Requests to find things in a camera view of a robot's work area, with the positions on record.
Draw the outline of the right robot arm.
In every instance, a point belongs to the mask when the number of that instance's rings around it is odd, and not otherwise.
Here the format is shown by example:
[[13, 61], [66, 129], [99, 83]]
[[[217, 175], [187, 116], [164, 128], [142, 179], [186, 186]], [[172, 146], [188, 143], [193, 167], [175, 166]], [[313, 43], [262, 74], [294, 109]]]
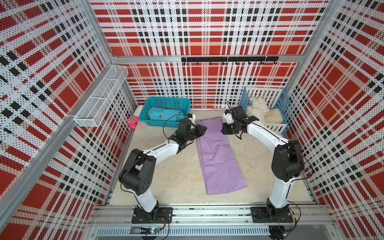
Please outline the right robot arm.
[[271, 169], [275, 175], [275, 183], [272, 194], [266, 202], [267, 215], [270, 219], [276, 219], [289, 213], [291, 190], [305, 168], [300, 143], [283, 138], [254, 117], [245, 117], [237, 122], [224, 123], [221, 132], [224, 135], [236, 135], [239, 132], [248, 133], [272, 151]]

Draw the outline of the purple long pants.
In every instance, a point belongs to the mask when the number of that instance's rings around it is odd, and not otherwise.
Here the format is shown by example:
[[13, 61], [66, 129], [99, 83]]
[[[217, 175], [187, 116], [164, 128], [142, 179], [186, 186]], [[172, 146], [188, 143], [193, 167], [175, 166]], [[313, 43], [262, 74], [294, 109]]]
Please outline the purple long pants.
[[207, 127], [197, 139], [202, 174], [208, 195], [228, 194], [247, 187], [228, 137], [221, 132], [221, 117], [198, 121]]

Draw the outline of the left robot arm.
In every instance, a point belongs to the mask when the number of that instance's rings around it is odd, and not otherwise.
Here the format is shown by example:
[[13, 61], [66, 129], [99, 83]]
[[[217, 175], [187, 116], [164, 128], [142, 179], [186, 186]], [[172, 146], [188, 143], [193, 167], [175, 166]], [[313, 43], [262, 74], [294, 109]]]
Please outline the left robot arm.
[[138, 206], [136, 209], [149, 218], [159, 215], [159, 202], [151, 192], [156, 165], [177, 155], [196, 139], [203, 137], [207, 127], [195, 124], [190, 119], [182, 119], [178, 129], [166, 141], [147, 150], [134, 149], [123, 165], [119, 182], [121, 190], [133, 194]]

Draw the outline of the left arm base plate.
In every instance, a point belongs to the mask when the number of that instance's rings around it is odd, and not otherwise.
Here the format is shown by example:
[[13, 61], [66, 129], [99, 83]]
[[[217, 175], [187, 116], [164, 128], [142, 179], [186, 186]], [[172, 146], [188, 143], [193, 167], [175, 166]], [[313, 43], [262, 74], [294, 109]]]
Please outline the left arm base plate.
[[140, 207], [135, 207], [132, 224], [170, 224], [173, 218], [173, 208], [154, 208], [150, 213]]

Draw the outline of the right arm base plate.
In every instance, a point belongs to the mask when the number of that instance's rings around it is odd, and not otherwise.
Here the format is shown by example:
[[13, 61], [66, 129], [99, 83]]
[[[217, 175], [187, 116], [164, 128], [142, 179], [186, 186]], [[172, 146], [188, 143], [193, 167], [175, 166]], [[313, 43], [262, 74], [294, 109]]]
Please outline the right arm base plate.
[[273, 207], [251, 207], [253, 223], [293, 223], [293, 216], [289, 207], [281, 209]]

